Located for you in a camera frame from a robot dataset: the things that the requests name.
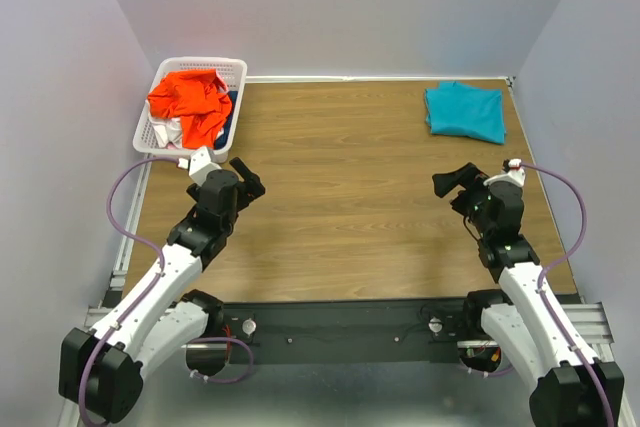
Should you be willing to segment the teal t shirt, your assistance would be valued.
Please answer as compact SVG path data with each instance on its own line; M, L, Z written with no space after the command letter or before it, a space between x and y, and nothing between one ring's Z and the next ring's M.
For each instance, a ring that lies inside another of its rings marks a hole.
M458 81L425 90L426 124L433 135L466 137L504 145L503 93Z

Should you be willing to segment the orange t shirt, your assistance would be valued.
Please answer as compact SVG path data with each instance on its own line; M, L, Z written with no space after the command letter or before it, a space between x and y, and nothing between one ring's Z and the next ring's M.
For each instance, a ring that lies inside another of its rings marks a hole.
M216 69L191 69L167 74L148 94L154 119L177 119L186 149L213 147L232 112L228 87Z

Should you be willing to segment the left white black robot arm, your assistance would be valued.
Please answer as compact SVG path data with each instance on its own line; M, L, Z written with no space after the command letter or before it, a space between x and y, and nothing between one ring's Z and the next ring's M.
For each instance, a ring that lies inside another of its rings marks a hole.
M175 225L143 278L91 328L72 329L60 353L59 393L77 404L86 426L120 422L137 402L146 378L183 345L218 344L225 353L247 343L232 336L223 305L185 287L226 247L240 211L266 192L238 157L229 169L201 154L177 159L189 172L194 205Z

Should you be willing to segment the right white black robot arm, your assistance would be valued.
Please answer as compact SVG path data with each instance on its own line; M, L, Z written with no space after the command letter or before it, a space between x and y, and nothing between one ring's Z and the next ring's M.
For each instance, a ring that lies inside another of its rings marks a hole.
M529 164L507 160L489 176L472 163L433 175L434 193L460 214L479 258L499 288L473 292L460 314L469 337L495 341L530 390L537 426L615 426L624 375L604 361L569 319L552 291L548 268L521 234Z

